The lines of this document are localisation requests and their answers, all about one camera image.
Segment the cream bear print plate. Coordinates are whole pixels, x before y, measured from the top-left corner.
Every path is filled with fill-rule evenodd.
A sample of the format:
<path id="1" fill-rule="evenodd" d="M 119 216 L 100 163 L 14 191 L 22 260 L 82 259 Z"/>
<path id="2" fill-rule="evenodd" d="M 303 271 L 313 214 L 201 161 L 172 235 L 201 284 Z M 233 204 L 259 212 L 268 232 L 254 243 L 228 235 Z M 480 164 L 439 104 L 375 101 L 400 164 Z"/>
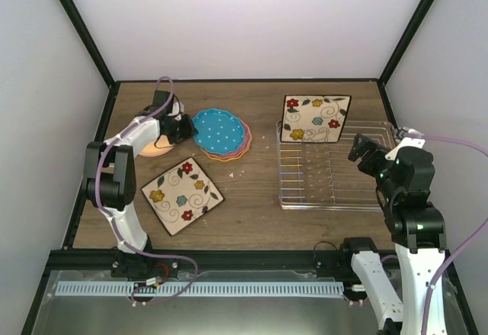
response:
<path id="1" fill-rule="evenodd" d="M 162 135 L 159 139 L 148 143 L 140 152 L 140 156 L 157 157 L 168 153 L 174 148 L 174 144 L 169 142 L 167 136 Z"/>

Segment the teal polka dot plate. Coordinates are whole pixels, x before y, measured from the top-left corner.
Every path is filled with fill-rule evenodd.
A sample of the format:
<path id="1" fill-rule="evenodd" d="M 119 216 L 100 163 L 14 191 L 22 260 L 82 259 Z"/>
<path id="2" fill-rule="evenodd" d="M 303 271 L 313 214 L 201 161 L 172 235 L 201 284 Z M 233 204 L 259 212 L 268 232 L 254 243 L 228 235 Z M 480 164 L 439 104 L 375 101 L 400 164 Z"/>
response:
<path id="1" fill-rule="evenodd" d="M 197 130 L 194 141 L 208 153 L 223 155 L 235 152 L 245 141 L 246 132 L 242 122 L 226 110 L 202 110 L 192 121 Z"/>

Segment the orange polka dot plate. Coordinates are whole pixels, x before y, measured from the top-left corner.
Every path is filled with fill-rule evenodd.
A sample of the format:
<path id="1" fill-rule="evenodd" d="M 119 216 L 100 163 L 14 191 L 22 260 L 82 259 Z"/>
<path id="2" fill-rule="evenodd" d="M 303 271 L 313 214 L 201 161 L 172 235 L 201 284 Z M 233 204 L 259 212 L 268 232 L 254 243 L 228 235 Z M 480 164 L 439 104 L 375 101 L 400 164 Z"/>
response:
<path id="1" fill-rule="evenodd" d="M 207 153 L 205 150 L 202 150 L 202 152 L 204 153 L 204 155 L 206 157 L 208 157 L 209 159 L 211 160 L 216 160 L 216 161 L 219 161 L 219 162 L 230 162 L 230 161 L 233 161 L 233 160 L 237 160 L 237 159 L 240 159 L 242 158 L 247 152 L 248 150 L 244 150 L 242 151 L 241 153 L 235 155 L 235 156 L 217 156 L 217 155 L 214 155 L 214 154 L 211 154 L 211 153 Z"/>

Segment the pink polka dot plate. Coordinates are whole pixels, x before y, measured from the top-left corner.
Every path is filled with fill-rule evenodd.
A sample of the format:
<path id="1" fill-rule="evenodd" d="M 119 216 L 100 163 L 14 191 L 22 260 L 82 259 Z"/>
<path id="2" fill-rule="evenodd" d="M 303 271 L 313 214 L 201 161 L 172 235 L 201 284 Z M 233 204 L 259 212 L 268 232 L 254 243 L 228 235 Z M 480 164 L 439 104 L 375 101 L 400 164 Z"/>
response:
<path id="1" fill-rule="evenodd" d="M 251 142 L 252 142 L 252 133 L 251 133 L 250 128 L 247 124 L 244 124 L 244 131 L 245 131 L 245 139 L 244 139 L 242 145 L 239 147 L 239 149 L 235 152 L 228 153 L 228 154 L 223 155 L 223 156 L 235 156 L 244 150 L 249 151 L 250 146 L 251 146 Z"/>

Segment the plain pink round plate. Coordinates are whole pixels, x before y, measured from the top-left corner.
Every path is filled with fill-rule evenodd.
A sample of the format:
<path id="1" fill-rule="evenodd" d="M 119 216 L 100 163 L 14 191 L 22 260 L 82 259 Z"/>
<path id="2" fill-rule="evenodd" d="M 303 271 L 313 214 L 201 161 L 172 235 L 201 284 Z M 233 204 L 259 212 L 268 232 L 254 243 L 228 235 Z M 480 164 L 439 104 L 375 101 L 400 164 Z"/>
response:
<path id="1" fill-rule="evenodd" d="M 165 148 L 151 148 L 150 146 L 147 146 L 139 152 L 139 155 L 143 157 L 153 158 L 153 157 L 164 155 L 172 149 L 173 146 L 165 147 Z"/>

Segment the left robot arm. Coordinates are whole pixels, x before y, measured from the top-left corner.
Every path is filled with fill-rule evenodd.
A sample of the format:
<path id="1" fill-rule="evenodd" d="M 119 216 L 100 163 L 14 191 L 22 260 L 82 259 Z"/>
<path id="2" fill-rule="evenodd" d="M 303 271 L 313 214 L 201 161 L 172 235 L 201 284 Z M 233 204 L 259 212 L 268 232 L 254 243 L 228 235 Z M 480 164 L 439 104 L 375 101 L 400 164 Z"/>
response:
<path id="1" fill-rule="evenodd" d="M 193 121 L 184 113 L 175 94 L 156 90 L 152 104 L 140 111 L 123 130 L 86 147 L 82 191 L 107 219 L 117 248 L 132 253 L 128 265 L 140 277 L 155 270 L 156 258 L 145 251 L 149 237 L 140 225 L 133 203 L 135 158 L 147 145 L 162 138 L 174 146 L 196 133 Z"/>

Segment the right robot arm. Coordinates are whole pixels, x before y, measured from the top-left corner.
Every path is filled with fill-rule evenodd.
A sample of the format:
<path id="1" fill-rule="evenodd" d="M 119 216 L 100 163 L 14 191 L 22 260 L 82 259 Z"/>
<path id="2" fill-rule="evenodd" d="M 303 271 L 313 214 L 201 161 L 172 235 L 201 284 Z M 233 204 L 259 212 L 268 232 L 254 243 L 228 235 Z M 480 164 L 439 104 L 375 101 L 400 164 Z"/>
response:
<path id="1" fill-rule="evenodd" d="M 435 175 L 424 140 L 404 138 L 388 149 L 356 134 L 348 159 L 374 178 L 375 194 L 400 264 L 402 292 L 386 274 L 369 237 L 344 239 L 341 271 L 357 276 L 380 334 L 446 334 L 441 266 L 446 257 L 445 220 L 429 201 Z"/>

